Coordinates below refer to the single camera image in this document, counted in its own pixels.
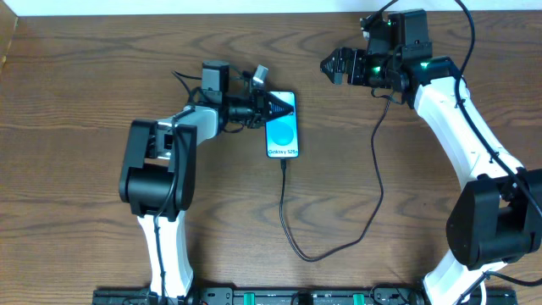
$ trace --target black cable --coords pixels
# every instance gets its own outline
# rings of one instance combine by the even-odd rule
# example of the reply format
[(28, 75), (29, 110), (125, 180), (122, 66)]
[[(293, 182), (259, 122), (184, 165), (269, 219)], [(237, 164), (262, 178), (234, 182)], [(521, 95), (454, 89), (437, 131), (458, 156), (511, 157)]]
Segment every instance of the black cable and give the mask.
[(467, 67), (468, 60), (471, 58), (471, 54), (474, 49), (474, 42), (476, 41), (476, 30), (474, 29), (474, 21), (473, 16), (471, 16), (470, 12), (468, 11), (468, 8), (463, 4), (461, 0), (456, 0), (457, 4), (462, 8), (463, 12), (468, 18), (468, 23), (470, 24), (471, 28), (471, 44), (467, 52), (467, 56), (465, 57), (465, 61), (463, 62), (463, 65), (460, 69), (459, 76), (456, 77), (456, 86), (455, 86), (455, 94), (456, 94), (456, 100), (457, 100), (457, 106), (459, 106), (459, 109), (463, 113), (463, 116), (465, 117), (465, 120), (467, 121), (468, 125), (473, 130), (476, 137), (480, 140), (482, 145), (485, 147), (485, 149), (488, 151), (489, 155), (493, 160), (499, 164), (499, 166), (502, 167), (502, 169), (512, 178), (512, 180), (516, 183), (517, 187), (520, 189), (520, 191), (523, 193), (523, 195), (528, 199), (528, 202), (533, 205), (533, 208), (536, 210), (540, 218), (542, 218), (542, 210), (540, 209), (539, 204), (536, 202), (536, 199), (534, 199), (533, 194), (527, 189), (527, 187), (523, 184), (522, 181), (517, 178), (516, 174), (512, 172), (512, 170), (506, 166), (506, 164), (499, 158), (499, 154), (493, 150), (491, 145), (484, 139), (484, 136), (480, 133), (480, 130), (478, 130), (478, 127), (474, 124), (473, 120), (471, 119), (470, 115), (468, 114), (467, 110), (465, 109), (465, 105), (463, 104), (465, 101), (461, 99), (461, 96), (459, 95), (459, 84), (461, 83), (461, 76), (463, 75), (465, 68)]
[(404, 45), (398, 44), (397, 46), (395, 46), (395, 48), (393, 49), (393, 53), (391, 54), (391, 63), (394, 71), (398, 71), (399, 68), (403, 65), (402, 62), (399, 62), (399, 66), (397, 66), (397, 62), (395, 61), (395, 59), (397, 58), (397, 53), (402, 47), (404, 47)]
[(239, 133), (242, 132), (243, 129), (245, 129), (245, 124), (241, 124), (241, 127), (234, 129), (234, 130), (226, 130), (226, 126), (222, 129), (223, 132), (226, 133)]
[(396, 103), (398, 105), (402, 105), (403, 102), (397, 102), (394, 98), (393, 98), (393, 95), (395, 94), (395, 91), (393, 91), (390, 95), (387, 95), (387, 94), (383, 94), (383, 95), (380, 95), (380, 96), (377, 96), (376, 95), (376, 91), (377, 91), (378, 88), (373, 88), (371, 89), (371, 97), (374, 97), (374, 98), (385, 98), (387, 99), (388, 101), (392, 102), (392, 103)]
[(166, 290), (166, 305), (168, 303), (172, 303), (173, 305), (175, 305), (175, 303), (173, 302), (173, 299), (169, 297), (169, 294), (168, 294), (168, 291)]
[(182, 73), (179, 73), (177, 71), (173, 71), (174, 75), (178, 75), (180, 77), (184, 77), (184, 78), (187, 78), (187, 79), (190, 79), (190, 80), (201, 80), (202, 78), (199, 77), (199, 76), (190, 76), (190, 75), (184, 75)]
[(203, 90), (200, 86), (196, 87), (197, 91), (200, 93), (200, 95), (202, 95), (204, 98), (205, 98), (205, 102), (207, 103), (212, 103), (213, 101), (211, 101), (211, 99), (205, 95), (205, 93), (203, 93)]
[(243, 72), (241, 72), (241, 70), (240, 70), (239, 68), (237, 68), (237, 66), (231, 64), (231, 65), (230, 65), (230, 68), (231, 68), (232, 70), (234, 70), (234, 71), (239, 75), (239, 77), (242, 77), (243, 80), (245, 79), (245, 77), (243, 76)]
[(182, 79), (182, 77), (178, 76), (177, 74), (180, 74), (179, 72), (176, 72), (176, 71), (171, 71), (171, 74), (173, 76), (175, 76), (175, 78), (177, 80), (180, 81), (181, 84), (183, 84), (183, 87), (186, 89), (186, 92), (188, 92), (188, 95), (190, 96), (190, 88), (188, 87), (188, 85), (186, 84), (185, 80)]
[(373, 301), (376, 302), (376, 305), (384, 305), (382, 304), (381, 302), (377, 301), (376, 299), (376, 296), (374, 295), (373, 291), (376, 291), (377, 288), (391, 288), (391, 289), (395, 289), (397, 290), (397, 293), (399, 293), (399, 297), (401, 297), (401, 300), (405, 303), (405, 304), (408, 304), (409, 301), (403, 296), (403, 294), (399, 291), (399, 288), (397, 286), (393, 286), (392, 284), (377, 284), (375, 286), (373, 286), (373, 288), (371, 288), (371, 290), (369, 291), (369, 297), (371, 297), (373, 299)]
[(174, 173), (173, 173), (173, 180), (171, 181), (171, 186), (169, 187), (168, 194), (163, 200), (162, 206), (157, 210), (157, 212), (154, 214), (153, 217), (153, 223), (154, 223), (154, 235), (156, 239), (156, 250), (157, 250), (157, 256), (158, 256), (158, 265), (160, 266), (160, 277), (162, 278), (162, 300), (168, 300), (166, 297), (166, 272), (163, 268), (163, 260), (162, 260), (162, 248), (160, 247), (160, 227), (158, 225), (158, 217), (162, 215), (163, 211), (168, 206), (168, 202), (171, 200), (171, 197), (174, 194), (175, 189), (177, 188), (177, 182), (179, 181), (179, 152), (180, 152), (180, 136), (177, 131), (177, 122), (182, 117), (186, 116), (187, 114), (191, 114), (194, 112), (194, 109), (188, 109), (186, 111), (183, 111), (180, 114), (175, 115), (171, 119), (171, 130), (173, 133), (173, 144), (174, 144), (174, 158), (175, 158), (175, 164), (174, 164)]
[(471, 293), (473, 293), (473, 291), (476, 290), (476, 288), (478, 288), (478, 286), (480, 286), (480, 284), (487, 278), (487, 276), (485, 274), (482, 274), (480, 275), (479, 278), (476, 279), (476, 281), (470, 285), (466, 290), (465, 292), (463, 292), (461, 295), (459, 295), (459, 298), (457, 298), (457, 301), (454, 303), (455, 305), (459, 305), (462, 303), (463, 299), (465, 299), (465, 297), (467, 297), (468, 295), (470, 295)]
[(542, 286), (542, 279), (534, 280), (534, 281), (518, 280), (518, 279), (514, 279), (513, 277), (510, 277), (508, 275), (500, 274), (500, 273), (495, 272), (495, 271), (486, 271), (485, 275), (498, 277), (499, 279), (505, 280), (507, 282), (511, 282), (512, 284), (525, 286), (525, 287)]
[(379, 165), (376, 160), (376, 153), (374, 152), (374, 136), (376, 135), (376, 131), (378, 130), (380, 124), (384, 120), (386, 114), (388, 113), (388, 109), (390, 108), (390, 100), (388, 99), (388, 102), (386, 103), (386, 107), (384, 109), (384, 113), (380, 117), (378, 123), (374, 126), (373, 134), (371, 135), (371, 151), (373, 152), (373, 161), (374, 161), (374, 170), (376, 172), (376, 176), (379, 180), (380, 185), (380, 199), (379, 202), (376, 205), (376, 208), (373, 211), (373, 214), (371, 214), (371, 217), (369, 218), (369, 221), (365, 225), (365, 229), (363, 229), (362, 234), (357, 238), (355, 241), (351, 241), (349, 243), (346, 243), (342, 246), (338, 246), (336, 248), (333, 248), (326, 253), (319, 255), (317, 257), (311, 258), (308, 257), (296, 244), (296, 242), (292, 239), (290, 236), (290, 232), (288, 230), (288, 227), (286, 226), (284, 215), (283, 215), (283, 206), (284, 206), (284, 199), (285, 199), (285, 182), (286, 182), (286, 160), (281, 159), (280, 160), (280, 168), (282, 169), (282, 192), (280, 194), (280, 204), (279, 204), (279, 217), (280, 217), (280, 224), (282, 225), (282, 229), (285, 231), (286, 238), (288, 239), (288, 242), (290, 243), (290, 246), (292, 250), (294, 250), (294, 253), (305, 262), (314, 263), (319, 260), (322, 260), (340, 250), (346, 249), (348, 247), (352, 247), (363, 240), (363, 237), (367, 234), (369, 227), (373, 223), (373, 219), (376, 216), (376, 213), (380, 209), (380, 205), (382, 204), (382, 200), (384, 199), (384, 185), (382, 184), (382, 178), (380, 177), (380, 171), (379, 171)]
[(192, 106), (195, 106), (196, 103), (194, 102), (194, 97), (196, 96), (197, 94), (197, 90), (198, 88), (200, 87), (196, 87), (194, 89), (192, 89), (188, 95), (188, 100), (186, 101), (186, 104), (189, 104), (189, 105), (192, 105)]
[(308, 290), (300, 290), (296, 293), (294, 293), (292, 296), (291, 296), (291, 299), (290, 299), (290, 305), (294, 305), (294, 302), (296, 301), (296, 299), (299, 297), (300, 294), (302, 294), (303, 292), (308, 292)]
[(392, 6), (394, 3), (396, 3), (397, 1), (399, 0), (391, 0), (390, 2), (388, 2), (388, 4), (384, 5), (381, 9), (379, 9), (376, 13), (372, 14), (369, 16), (369, 21), (367, 22), (367, 24), (365, 24), (365, 28), (368, 29), (371, 27), (371, 25), (373, 25), (373, 22), (387, 9), (389, 8), (390, 6)]

